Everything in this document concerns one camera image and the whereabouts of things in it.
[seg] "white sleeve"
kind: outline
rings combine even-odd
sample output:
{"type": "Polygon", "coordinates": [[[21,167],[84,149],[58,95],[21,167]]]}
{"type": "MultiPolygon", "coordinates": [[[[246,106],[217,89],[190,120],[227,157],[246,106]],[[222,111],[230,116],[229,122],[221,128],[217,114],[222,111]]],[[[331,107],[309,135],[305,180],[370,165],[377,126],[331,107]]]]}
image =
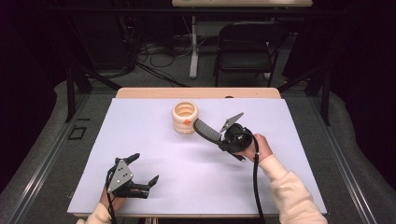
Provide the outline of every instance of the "white sleeve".
{"type": "Polygon", "coordinates": [[[109,224],[111,222],[111,216],[108,213],[106,207],[101,203],[98,203],[95,210],[88,216],[87,221],[79,219],[76,224],[109,224]]]}
{"type": "Polygon", "coordinates": [[[274,154],[261,161],[259,166],[270,178],[280,223],[327,223],[303,181],[294,172],[288,172],[274,154]]]}

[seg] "white paper sheet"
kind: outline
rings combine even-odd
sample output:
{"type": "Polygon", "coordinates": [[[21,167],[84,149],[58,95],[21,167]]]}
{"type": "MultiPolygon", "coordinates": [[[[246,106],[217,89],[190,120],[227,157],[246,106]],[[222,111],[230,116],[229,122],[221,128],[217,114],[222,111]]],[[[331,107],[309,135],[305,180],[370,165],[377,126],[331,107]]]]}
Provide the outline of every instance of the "white paper sheet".
{"type": "MultiPolygon", "coordinates": [[[[256,216],[253,163],[238,161],[197,133],[177,133],[171,110],[182,101],[195,103],[200,119],[218,131],[226,119],[244,112],[237,122],[267,137],[276,156],[303,180],[320,212],[326,213],[285,101],[247,98],[113,99],[67,212],[91,213],[114,159],[140,153],[129,165],[133,181],[147,184],[155,175],[160,178],[148,199],[128,199],[120,214],[256,216]]],[[[261,170],[258,178],[264,214],[278,214],[268,178],[261,170]]]]}

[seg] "table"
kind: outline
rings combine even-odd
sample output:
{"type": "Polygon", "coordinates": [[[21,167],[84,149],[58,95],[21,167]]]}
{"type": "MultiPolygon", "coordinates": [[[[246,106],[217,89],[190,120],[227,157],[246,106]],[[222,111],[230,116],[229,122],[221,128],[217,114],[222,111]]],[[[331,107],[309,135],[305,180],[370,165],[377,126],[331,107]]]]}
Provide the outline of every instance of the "table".
{"type": "MultiPolygon", "coordinates": [[[[173,0],[174,7],[311,7],[311,0],[173,0]]],[[[197,20],[192,16],[192,55],[190,78],[197,78],[198,48],[197,20]]]]}
{"type": "MultiPolygon", "coordinates": [[[[253,163],[236,160],[196,133],[175,132],[171,108],[181,100],[197,104],[200,118],[209,121],[208,124],[217,122],[214,127],[227,119],[227,113],[234,115],[236,111],[240,112],[240,106],[245,107],[246,113],[240,123],[248,125],[252,131],[259,130],[261,120],[266,118],[266,128],[271,130],[266,133],[274,144],[273,151],[287,167],[300,175],[320,211],[327,212],[289,110],[277,89],[122,88],[107,111],[68,213],[87,216],[97,203],[106,171],[114,158],[139,152],[140,158],[129,165],[134,173],[133,181],[146,183],[155,175],[160,175],[160,179],[151,189],[148,199],[128,200],[118,216],[257,217],[253,187],[247,184],[252,182],[253,163]],[[252,115],[256,109],[275,112],[267,116],[252,115]],[[247,120],[249,116],[255,116],[250,123],[247,120]],[[288,141],[280,136],[285,133],[290,133],[286,134],[288,141]],[[139,141],[148,136],[155,137],[155,141],[139,141]]],[[[263,212],[267,216],[277,214],[268,184],[268,179],[259,172],[259,191],[263,212]]]]}

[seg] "hand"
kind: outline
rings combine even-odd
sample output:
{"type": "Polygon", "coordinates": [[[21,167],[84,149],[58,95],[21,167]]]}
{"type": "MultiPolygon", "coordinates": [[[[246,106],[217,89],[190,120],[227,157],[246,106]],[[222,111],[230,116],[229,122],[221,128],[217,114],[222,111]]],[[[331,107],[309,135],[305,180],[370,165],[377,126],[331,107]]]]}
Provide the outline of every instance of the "hand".
{"type": "MultiPolygon", "coordinates": [[[[112,193],[110,193],[110,200],[114,199],[114,195],[112,193]]],[[[126,202],[126,198],[118,198],[116,197],[113,200],[113,209],[114,212],[117,212],[126,202]]],[[[106,208],[109,207],[109,203],[108,203],[108,199],[107,199],[107,190],[106,190],[106,186],[103,187],[102,190],[102,195],[100,196],[100,200],[99,203],[101,203],[102,205],[104,205],[106,208]]]]}
{"type": "MultiPolygon", "coordinates": [[[[257,142],[259,144],[259,152],[260,152],[259,163],[260,163],[265,158],[271,156],[273,154],[273,151],[271,150],[270,146],[268,145],[267,139],[264,136],[258,133],[254,134],[254,136],[256,137],[257,142]]],[[[249,158],[251,161],[254,161],[254,156],[256,154],[254,141],[253,140],[251,141],[251,144],[250,146],[247,147],[247,149],[241,152],[237,152],[235,154],[244,156],[246,158],[249,158]]]]}

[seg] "chair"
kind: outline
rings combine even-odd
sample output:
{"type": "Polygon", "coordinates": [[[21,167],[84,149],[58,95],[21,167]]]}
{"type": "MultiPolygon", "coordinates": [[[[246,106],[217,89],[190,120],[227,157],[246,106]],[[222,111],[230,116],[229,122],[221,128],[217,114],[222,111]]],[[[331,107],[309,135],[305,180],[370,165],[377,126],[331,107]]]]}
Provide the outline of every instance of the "chair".
{"type": "Polygon", "coordinates": [[[216,87],[220,72],[270,73],[267,84],[270,87],[278,49],[288,35],[288,30],[279,22],[240,21],[224,26],[219,32],[213,74],[216,87]]]}

